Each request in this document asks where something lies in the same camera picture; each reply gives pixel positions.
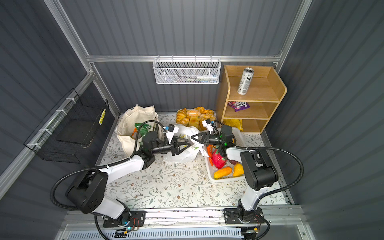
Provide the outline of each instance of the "green package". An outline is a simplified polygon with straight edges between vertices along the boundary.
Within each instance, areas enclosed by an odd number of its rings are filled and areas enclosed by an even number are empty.
[[[141,123],[135,123],[135,127],[138,130],[140,127]],[[143,124],[143,126],[140,129],[140,135],[141,137],[144,136],[149,130],[151,129],[151,126],[149,124]]]

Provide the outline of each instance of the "silver can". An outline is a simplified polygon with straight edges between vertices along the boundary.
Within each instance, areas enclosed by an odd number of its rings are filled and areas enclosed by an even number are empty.
[[[247,93],[249,85],[251,84],[251,80],[254,72],[255,71],[252,68],[244,69],[243,75],[241,76],[241,80],[239,83],[239,87],[237,88],[238,94],[245,95]]]

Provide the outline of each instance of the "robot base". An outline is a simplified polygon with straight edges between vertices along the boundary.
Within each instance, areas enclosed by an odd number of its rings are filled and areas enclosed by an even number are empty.
[[[263,216],[263,211],[261,208],[257,208],[256,213],[254,214],[254,211],[249,211],[250,216],[249,219],[246,220],[240,220],[238,217],[237,209],[231,208],[231,209],[223,209],[223,212],[225,212],[225,224],[244,224],[244,223],[251,223],[254,225],[258,225],[261,223],[264,223],[264,221],[259,217]]]
[[[132,218],[137,218],[139,220],[139,223],[135,223],[135,227],[142,227],[144,226],[144,220],[145,220],[145,211],[130,211],[132,214],[131,216],[131,222],[127,225],[127,227],[133,227],[133,219]],[[103,227],[119,227],[119,225],[122,225],[121,219],[113,219],[110,217],[106,217],[104,219]]]

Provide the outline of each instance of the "floral mat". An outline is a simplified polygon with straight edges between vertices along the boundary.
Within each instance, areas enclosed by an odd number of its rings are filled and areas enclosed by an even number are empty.
[[[159,121],[167,126],[174,123],[176,114],[159,114]],[[264,146],[260,134],[243,134],[247,146]],[[126,158],[116,133],[113,133],[101,164]],[[237,205],[244,194],[246,182],[212,183],[207,177],[204,158],[178,164],[164,162],[162,154],[147,169],[125,175],[107,185],[105,194],[119,199],[130,208],[218,207]],[[280,188],[278,182],[272,190]],[[281,192],[271,194],[260,205],[286,204]]]

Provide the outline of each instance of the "yellow label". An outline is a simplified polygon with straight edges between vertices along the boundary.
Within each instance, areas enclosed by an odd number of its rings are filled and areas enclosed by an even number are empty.
[[[100,125],[103,123],[104,116],[105,116],[105,109],[104,109],[104,111],[103,111],[103,113],[101,114],[100,119],[99,119],[99,124],[100,124]]]

